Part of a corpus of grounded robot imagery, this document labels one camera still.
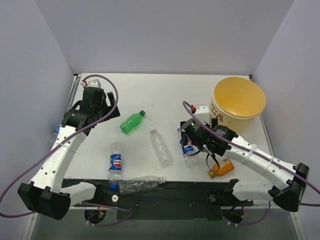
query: robotic arm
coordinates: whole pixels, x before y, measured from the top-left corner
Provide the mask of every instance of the robotic arm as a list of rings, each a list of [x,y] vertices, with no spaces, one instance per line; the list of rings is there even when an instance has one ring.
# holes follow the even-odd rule
[[[63,117],[58,137],[54,147],[60,147],[48,157],[29,184],[22,183],[18,194],[26,207],[34,212],[60,220],[69,207],[82,201],[96,199],[101,202],[102,188],[90,182],[81,182],[77,185],[62,188],[66,171],[81,143],[89,135],[91,128],[80,132],[68,142],[61,142],[85,126],[101,119],[111,111],[115,105],[112,92],[104,93],[100,82],[95,79],[84,85],[82,100],[68,110]],[[120,116],[118,107],[105,121]]]
[[[281,167],[276,167],[271,163],[272,161],[275,161],[279,165],[295,172],[304,179],[307,179],[309,174],[309,167],[307,165],[303,163],[293,165],[291,163],[274,158],[271,155],[268,155],[267,153],[257,149],[256,145],[245,141],[234,131],[225,126],[217,125],[217,122],[214,121],[214,119],[211,123],[211,129],[217,135],[229,140],[232,143],[242,147],[251,148],[251,151],[244,151],[211,135],[193,118],[184,122],[183,126],[181,127],[181,134],[187,135],[193,145],[195,145],[200,151],[207,152],[213,158],[215,158],[215,154],[230,158],[247,166],[266,178],[266,181],[262,182],[243,182],[238,179],[230,180],[224,190],[229,198],[234,198],[238,200],[238,202],[246,200],[273,201],[282,209],[290,212],[298,211],[306,184],[301,180],[296,179],[296,177],[283,170]],[[270,161],[254,155],[253,151],[262,154],[270,159]]]

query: green bottle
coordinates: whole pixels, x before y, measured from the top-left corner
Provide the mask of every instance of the green bottle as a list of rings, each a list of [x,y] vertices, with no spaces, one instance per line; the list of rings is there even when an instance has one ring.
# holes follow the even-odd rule
[[[122,132],[128,134],[134,129],[142,120],[143,116],[146,115],[145,111],[140,111],[139,113],[134,113],[128,119],[121,123],[120,128]]]

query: wall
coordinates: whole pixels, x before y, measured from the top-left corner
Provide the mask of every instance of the wall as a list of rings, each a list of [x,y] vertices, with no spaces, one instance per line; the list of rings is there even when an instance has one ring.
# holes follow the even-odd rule
[[[0,191],[51,148],[63,117],[73,73],[34,0],[1,1],[0,7]],[[21,214],[19,184],[0,211]],[[25,217],[1,218],[1,239],[18,240]]]
[[[293,0],[36,0],[72,70],[252,74]]]
[[[309,181],[320,188],[320,1],[295,0],[274,36],[253,80],[265,91],[263,117],[275,155],[310,167]],[[307,188],[303,202],[320,203]],[[300,207],[308,239],[319,239],[320,209]]]

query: bucket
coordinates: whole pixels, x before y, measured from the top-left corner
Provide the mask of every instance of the bucket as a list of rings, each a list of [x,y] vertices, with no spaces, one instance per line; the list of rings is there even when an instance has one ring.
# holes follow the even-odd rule
[[[215,86],[210,105],[210,118],[236,133],[243,133],[266,105],[264,91],[242,77],[228,77]]]

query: tabletop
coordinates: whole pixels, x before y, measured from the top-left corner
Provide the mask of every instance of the tabletop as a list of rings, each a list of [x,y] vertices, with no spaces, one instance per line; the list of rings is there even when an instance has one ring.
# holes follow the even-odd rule
[[[184,163],[177,128],[180,121],[191,116],[182,102],[206,104],[210,106],[215,85],[228,75],[183,75],[183,74],[131,74],[131,73],[83,73],[81,80],[90,74],[100,74],[110,79],[119,93],[118,108],[121,116],[99,123],[84,140],[65,174],[66,179],[107,179],[110,166],[110,144],[123,145],[122,179],[142,176],[164,176],[167,181],[181,182],[228,182],[230,179],[261,181],[258,173],[233,161],[234,170],[221,177],[211,179],[207,173],[206,154],[196,157],[200,164],[188,168]],[[99,79],[104,91],[113,91],[112,86]],[[73,102],[82,99],[83,88],[75,91]],[[119,128],[130,115],[144,110],[142,122],[128,135]],[[162,168],[150,141],[150,127],[161,134],[173,159],[171,166]],[[266,153],[269,147],[260,117],[241,136],[251,144],[256,144]],[[214,161],[209,158],[209,166]]]

